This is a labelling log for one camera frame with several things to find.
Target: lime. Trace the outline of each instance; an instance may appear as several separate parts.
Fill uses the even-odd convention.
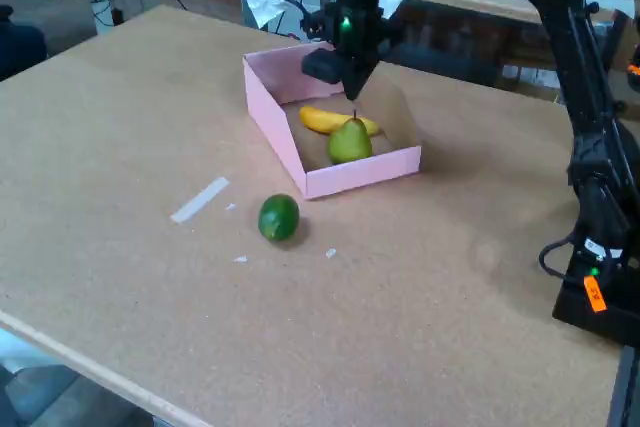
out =
[[[286,240],[295,233],[299,222],[296,201],[286,194],[276,194],[262,204],[258,228],[267,240]]]

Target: metal stand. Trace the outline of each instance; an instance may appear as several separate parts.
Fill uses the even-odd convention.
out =
[[[640,390],[638,364],[640,354],[636,349],[624,347],[613,387],[607,427],[633,427],[640,425]]]

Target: pink box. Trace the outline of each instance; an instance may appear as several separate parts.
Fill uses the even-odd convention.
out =
[[[249,114],[304,197],[313,199],[418,172],[421,146],[415,122],[400,89],[378,71],[356,104],[358,112],[378,122],[393,150],[355,162],[305,170],[282,105],[343,92],[341,84],[325,84],[301,72],[302,58],[319,47],[331,48],[328,44],[301,44],[247,54],[243,59]]]

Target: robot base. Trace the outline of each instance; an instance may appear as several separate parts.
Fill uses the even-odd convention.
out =
[[[567,276],[583,278],[591,265],[575,255]],[[602,289],[607,310],[594,313],[584,288],[563,282],[553,317],[623,345],[640,348],[640,269],[628,272]]]

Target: orange tag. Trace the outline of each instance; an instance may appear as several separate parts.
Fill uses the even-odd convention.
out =
[[[602,312],[603,310],[607,310],[607,304],[605,304],[604,297],[602,297],[602,292],[600,292],[600,286],[598,285],[598,281],[593,275],[584,278],[584,288],[586,289],[587,295],[589,296],[591,308],[596,314],[598,312]]]

